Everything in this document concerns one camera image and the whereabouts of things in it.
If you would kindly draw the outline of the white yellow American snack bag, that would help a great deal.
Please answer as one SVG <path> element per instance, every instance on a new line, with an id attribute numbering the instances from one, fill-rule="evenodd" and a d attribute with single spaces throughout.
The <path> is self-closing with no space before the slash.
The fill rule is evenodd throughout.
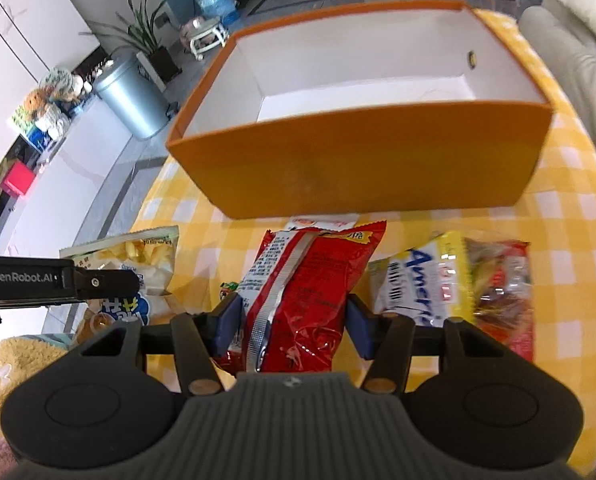
<path id="1" fill-rule="evenodd" d="M 368 264 L 371 307 L 378 314 L 440 327 L 448 318 L 473 320 L 465 236 L 447 231 L 428 243 Z"/>

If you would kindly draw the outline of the red chip bag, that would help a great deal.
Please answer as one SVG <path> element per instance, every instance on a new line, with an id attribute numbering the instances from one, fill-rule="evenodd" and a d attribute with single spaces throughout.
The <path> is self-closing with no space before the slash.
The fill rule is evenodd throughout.
<path id="1" fill-rule="evenodd" d="M 232 375 L 329 372 L 347 296 L 386 230 L 380 220 L 342 231 L 266 232 L 236 288 L 239 326 L 217 365 Z"/>

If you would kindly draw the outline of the red brown snack packet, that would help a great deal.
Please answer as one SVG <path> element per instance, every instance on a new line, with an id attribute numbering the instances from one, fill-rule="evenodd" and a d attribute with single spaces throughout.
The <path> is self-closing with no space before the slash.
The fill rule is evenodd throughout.
<path id="1" fill-rule="evenodd" d="M 467 238 L 474 324 L 510 350 L 534 360 L 530 244 Z"/>

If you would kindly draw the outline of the yellow fluffy blanket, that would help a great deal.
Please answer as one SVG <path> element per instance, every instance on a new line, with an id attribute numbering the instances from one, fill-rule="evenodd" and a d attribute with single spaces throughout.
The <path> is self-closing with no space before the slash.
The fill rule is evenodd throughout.
<path id="1" fill-rule="evenodd" d="M 71 346 L 70 334 L 25 335 L 0 341 L 0 417 L 10 393 L 64 356 Z"/>

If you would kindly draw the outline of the red box on cabinet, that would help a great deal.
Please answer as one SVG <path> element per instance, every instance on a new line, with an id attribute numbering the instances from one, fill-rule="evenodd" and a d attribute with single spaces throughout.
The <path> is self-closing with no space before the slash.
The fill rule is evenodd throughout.
<path id="1" fill-rule="evenodd" d="M 36 175 L 21 160 L 16 159 L 13 165 L 7 170 L 2 182 L 2 190 L 12 197 L 24 196 L 33 184 Z"/>

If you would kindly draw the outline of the stuffed toys pile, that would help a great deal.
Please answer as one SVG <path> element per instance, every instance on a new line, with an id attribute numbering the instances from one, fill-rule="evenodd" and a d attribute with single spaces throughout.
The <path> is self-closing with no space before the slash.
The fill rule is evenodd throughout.
<path id="1" fill-rule="evenodd" d="M 58 141 L 68 131 L 71 119 L 81 112 L 92 90 L 92 84 L 82 76 L 54 67 L 13 112 L 12 123 L 25 136 L 37 128 L 52 141 Z"/>

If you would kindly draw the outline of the grey metal trash bin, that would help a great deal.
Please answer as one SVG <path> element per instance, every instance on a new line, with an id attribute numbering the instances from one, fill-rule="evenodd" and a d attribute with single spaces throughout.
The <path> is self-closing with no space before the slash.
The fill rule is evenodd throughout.
<path id="1" fill-rule="evenodd" d="M 170 120 L 169 101 L 135 54 L 112 60 L 95 77 L 93 90 L 138 140 L 156 136 Z"/>

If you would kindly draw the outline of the yellow checkered tablecloth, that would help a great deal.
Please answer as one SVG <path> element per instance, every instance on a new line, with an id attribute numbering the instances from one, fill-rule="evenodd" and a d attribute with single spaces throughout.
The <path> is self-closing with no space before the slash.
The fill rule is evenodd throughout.
<path id="1" fill-rule="evenodd" d="M 390 212 L 375 255 L 389 257 L 448 229 L 529 244 L 534 361 L 582 404 L 583 431 L 570 463 L 589 474 L 596 468 L 596 150 L 514 19 L 494 11 L 482 11 L 481 18 L 528 65 L 554 104 L 540 163 L 511 207 Z M 164 164 L 133 224 L 138 231 L 179 228 L 170 289 L 197 311 L 213 307 L 221 285 L 239 281 L 249 269 L 265 232 L 284 225 L 280 218 L 229 220 L 173 160 Z"/>

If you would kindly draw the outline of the orange cardboard box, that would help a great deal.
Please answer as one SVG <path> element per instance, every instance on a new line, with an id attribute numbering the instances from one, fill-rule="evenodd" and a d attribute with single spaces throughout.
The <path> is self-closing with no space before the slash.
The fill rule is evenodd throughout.
<path id="1" fill-rule="evenodd" d="M 458 0 L 333 6 L 235 32 L 168 150 L 229 218 L 519 200 L 554 109 Z"/>

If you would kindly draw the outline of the potted green plant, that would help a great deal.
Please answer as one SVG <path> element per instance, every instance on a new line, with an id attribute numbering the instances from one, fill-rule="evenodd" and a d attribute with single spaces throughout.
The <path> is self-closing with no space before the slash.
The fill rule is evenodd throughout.
<path id="1" fill-rule="evenodd" d="M 168 84 L 181 73 L 181 69 L 175 64 L 169 49 L 156 34 L 156 21 L 161 14 L 164 14 L 167 0 L 161 0 L 153 9 L 149 8 L 149 1 L 127 0 L 130 18 L 116 11 L 117 24 L 89 21 L 92 30 L 81 32 L 81 35 L 118 39 L 120 44 L 112 52 L 132 49 L 136 54 L 141 53 L 162 82 Z"/>

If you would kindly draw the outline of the small white stool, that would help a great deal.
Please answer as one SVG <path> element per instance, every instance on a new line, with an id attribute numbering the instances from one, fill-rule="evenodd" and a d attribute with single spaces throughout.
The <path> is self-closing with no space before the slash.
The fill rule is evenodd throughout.
<path id="1" fill-rule="evenodd" d="M 220 18 L 194 18 L 181 27 L 179 38 L 184 49 L 201 61 L 207 52 L 225 46 L 229 32 Z"/>

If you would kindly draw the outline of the grey sofa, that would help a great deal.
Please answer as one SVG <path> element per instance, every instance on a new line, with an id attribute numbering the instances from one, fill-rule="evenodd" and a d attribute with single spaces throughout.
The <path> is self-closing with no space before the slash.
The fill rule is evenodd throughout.
<path id="1" fill-rule="evenodd" d="M 519 18 L 596 148 L 596 0 L 543 0 Z"/>

